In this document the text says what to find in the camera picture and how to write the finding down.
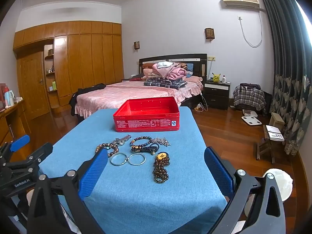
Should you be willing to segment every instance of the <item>metal bolt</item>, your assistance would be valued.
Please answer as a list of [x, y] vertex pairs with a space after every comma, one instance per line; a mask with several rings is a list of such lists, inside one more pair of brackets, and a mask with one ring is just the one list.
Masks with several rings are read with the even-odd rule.
[[242, 169], [239, 169], [239, 170], [237, 171], [237, 173], [238, 173], [240, 176], [245, 176], [245, 175], [246, 175], [246, 172], [245, 172], [244, 170], [242, 170]]
[[76, 172], [74, 170], [70, 170], [67, 172], [67, 176], [69, 176], [69, 177], [73, 177], [73, 176], [75, 176], [75, 174], [76, 174]]
[[45, 180], [46, 179], [46, 175], [45, 174], [41, 174], [40, 176], [39, 176], [39, 180]]
[[274, 175], [272, 173], [268, 173], [268, 178], [269, 179], [274, 179]]

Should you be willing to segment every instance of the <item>white booklet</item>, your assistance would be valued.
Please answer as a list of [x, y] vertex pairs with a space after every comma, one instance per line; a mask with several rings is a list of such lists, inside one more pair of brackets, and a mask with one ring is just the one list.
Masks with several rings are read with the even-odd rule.
[[284, 137], [282, 136], [278, 128], [266, 125], [266, 130], [268, 131], [270, 140], [278, 142], [285, 141]]

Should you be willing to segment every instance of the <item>wooden floor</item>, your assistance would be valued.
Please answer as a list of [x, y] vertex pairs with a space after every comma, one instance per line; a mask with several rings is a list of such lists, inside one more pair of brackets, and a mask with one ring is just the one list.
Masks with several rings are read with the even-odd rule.
[[[256, 160], [255, 143], [264, 136], [262, 126], [249, 126], [242, 119], [240, 111], [218, 110], [210, 108], [208, 112], [192, 111], [194, 119], [207, 146], [212, 146], [223, 158], [229, 160], [236, 169], [244, 169], [254, 176], [262, 176], [270, 168], [286, 171], [293, 179], [291, 162], [282, 147], [275, 153], [276, 163], [271, 164], [270, 156]], [[269, 119], [258, 118], [263, 124]], [[57, 115], [45, 114], [32, 120], [32, 142], [36, 148], [46, 142], [56, 143], [77, 125], [77, 118], [70, 115], [70, 110]], [[284, 202], [287, 234], [294, 228], [297, 200], [296, 183], [291, 197]]]

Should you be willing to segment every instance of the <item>pink bed skirt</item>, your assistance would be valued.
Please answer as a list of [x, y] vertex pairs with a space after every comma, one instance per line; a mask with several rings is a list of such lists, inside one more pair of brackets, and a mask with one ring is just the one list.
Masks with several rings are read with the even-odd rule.
[[186, 98], [197, 96], [201, 93], [203, 85], [188, 82], [179, 90], [165, 87], [144, 86], [143, 81], [123, 82], [108, 85], [103, 90], [92, 91], [77, 97], [75, 113], [85, 119], [99, 109], [119, 108], [126, 100], [136, 98], [156, 98], [173, 96], [178, 106]]

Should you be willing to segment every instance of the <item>pikachu figurine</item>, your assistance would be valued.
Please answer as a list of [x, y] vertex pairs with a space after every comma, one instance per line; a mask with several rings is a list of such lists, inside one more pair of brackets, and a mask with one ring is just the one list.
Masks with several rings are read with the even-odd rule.
[[220, 81], [220, 75], [221, 75], [221, 74], [215, 75], [215, 74], [213, 73], [213, 82], [214, 82], [214, 83], [219, 83], [219, 81]]

